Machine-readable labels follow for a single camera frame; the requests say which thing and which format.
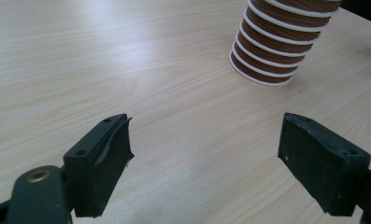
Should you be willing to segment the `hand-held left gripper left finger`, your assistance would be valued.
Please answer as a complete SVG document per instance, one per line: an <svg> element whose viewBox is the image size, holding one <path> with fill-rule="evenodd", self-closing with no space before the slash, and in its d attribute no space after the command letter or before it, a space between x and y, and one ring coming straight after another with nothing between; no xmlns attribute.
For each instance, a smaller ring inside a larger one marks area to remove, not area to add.
<svg viewBox="0 0 371 224"><path fill-rule="evenodd" d="M64 173L77 217L100 217L122 172L135 156L126 114L103 119L64 154Z"/></svg>

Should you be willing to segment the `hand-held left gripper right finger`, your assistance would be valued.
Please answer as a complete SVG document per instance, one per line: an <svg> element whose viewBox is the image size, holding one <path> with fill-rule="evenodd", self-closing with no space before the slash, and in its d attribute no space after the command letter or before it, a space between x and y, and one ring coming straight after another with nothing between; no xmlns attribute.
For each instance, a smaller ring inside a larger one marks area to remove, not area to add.
<svg viewBox="0 0 371 224"><path fill-rule="evenodd" d="M368 170L370 154L313 119L286 113L278 157L323 212L352 215L356 181Z"/></svg>

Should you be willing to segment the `stack of brown paper cups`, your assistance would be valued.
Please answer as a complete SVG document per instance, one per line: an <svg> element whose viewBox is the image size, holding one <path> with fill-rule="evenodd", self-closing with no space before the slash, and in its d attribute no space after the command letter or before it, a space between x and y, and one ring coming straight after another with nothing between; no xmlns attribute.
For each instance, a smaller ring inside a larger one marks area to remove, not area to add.
<svg viewBox="0 0 371 224"><path fill-rule="evenodd" d="M248 0L230 64L242 77L262 85L289 83L340 4L341 0Z"/></svg>

